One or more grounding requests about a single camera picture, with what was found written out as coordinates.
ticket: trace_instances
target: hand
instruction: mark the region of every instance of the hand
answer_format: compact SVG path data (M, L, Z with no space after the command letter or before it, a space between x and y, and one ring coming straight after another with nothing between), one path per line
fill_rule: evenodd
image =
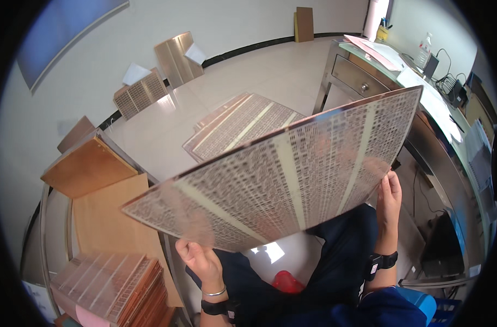
M381 229L395 229L397 232L397 223L399 221L399 212L401 211L401 184L397 174L389 171L381 180L377 188L377 224Z
M176 250L186 265L201 279L201 290L218 293L223 290L223 267L211 247L180 239Z

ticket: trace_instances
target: drawer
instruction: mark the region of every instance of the drawer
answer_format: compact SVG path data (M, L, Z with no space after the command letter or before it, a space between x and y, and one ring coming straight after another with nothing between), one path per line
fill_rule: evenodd
M336 56L332 75L364 98L389 91L389 89L376 80L375 77L342 56Z

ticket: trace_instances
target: pen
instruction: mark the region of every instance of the pen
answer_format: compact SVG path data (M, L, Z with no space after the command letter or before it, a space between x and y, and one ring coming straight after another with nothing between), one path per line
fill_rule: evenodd
M455 121L455 119L452 117L452 115L450 115L450 119L457 125L457 127L459 127L459 129L461 130L461 132L464 133L464 130L461 128L461 126L459 126L459 124Z

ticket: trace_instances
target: pen holder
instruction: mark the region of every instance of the pen holder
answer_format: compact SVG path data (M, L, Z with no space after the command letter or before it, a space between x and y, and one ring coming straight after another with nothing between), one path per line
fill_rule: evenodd
M387 38L388 38L388 30L382 26L379 26L376 33L376 39L386 41Z

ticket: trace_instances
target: copper stencil sheet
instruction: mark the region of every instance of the copper stencil sheet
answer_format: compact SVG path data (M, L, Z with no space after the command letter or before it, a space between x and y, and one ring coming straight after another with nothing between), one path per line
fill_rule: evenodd
M194 131L198 132L200 129L202 129L206 125L212 123L213 121L216 121L218 118L222 118L226 111L237 106L239 103L241 103L241 100L244 100L248 95L249 95L248 93L243 92L242 94L233 97L228 102L226 102L224 105L215 109L210 114L206 115L205 118L203 118L202 120L200 120L196 124Z
M124 204L143 224L238 252L344 213L374 192L421 86L355 101L227 151Z
M52 279L51 288L55 298L67 299L115 323L133 293L127 290L130 282L134 282L131 278L138 274L141 278L149 261L141 254L80 254Z
M114 104L125 120L168 94L157 68L131 86L124 86L114 93Z
M193 43L192 34L186 32L154 46L157 59L172 88L203 75L201 65L185 57Z
M302 114L258 94L243 94L218 108L183 148L198 162L212 159L291 122Z

